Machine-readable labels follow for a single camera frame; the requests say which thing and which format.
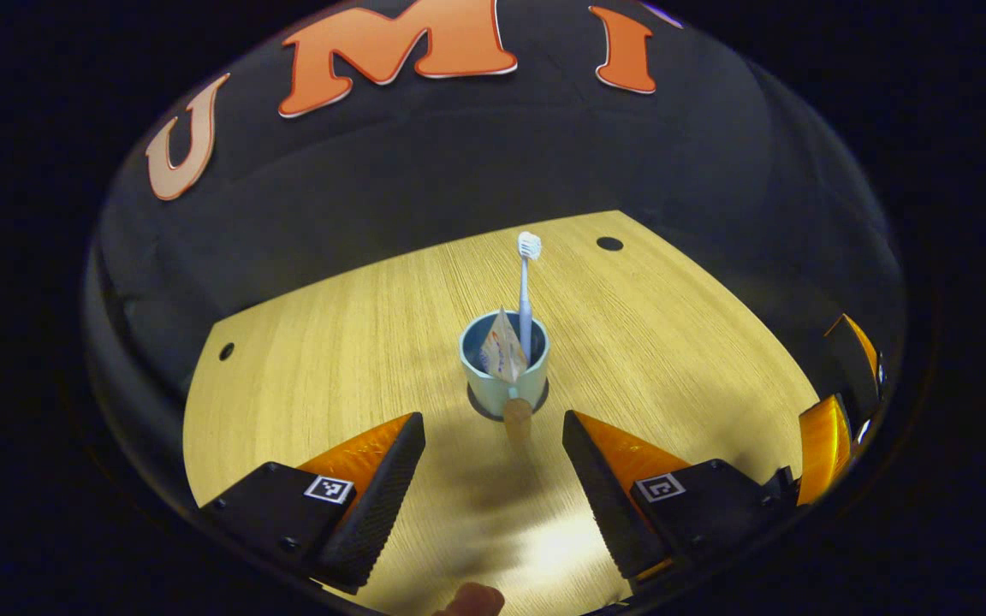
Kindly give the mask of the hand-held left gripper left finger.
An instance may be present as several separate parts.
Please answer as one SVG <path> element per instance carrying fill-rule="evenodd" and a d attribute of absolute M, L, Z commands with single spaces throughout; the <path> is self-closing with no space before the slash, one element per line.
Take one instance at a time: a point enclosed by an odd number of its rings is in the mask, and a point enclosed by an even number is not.
<path fill-rule="evenodd" d="M 200 513 L 266 564 L 356 594 L 394 530 L 424 448 L 422 413 L 403 414 L 302 465 L 266 461 Z"/>

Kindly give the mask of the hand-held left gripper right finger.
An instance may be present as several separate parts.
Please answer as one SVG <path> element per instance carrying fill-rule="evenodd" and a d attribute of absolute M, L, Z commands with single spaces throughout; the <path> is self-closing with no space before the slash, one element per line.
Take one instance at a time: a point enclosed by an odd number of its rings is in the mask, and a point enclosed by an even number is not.
<path fill-rule="evenodd" d="M 631 583 L 719 564 L 793 508 L 786 465 L 757 483 L 723 459 L 689 464 L 575 410 L 565 413 L 562 445 L 606 549 Z"/>

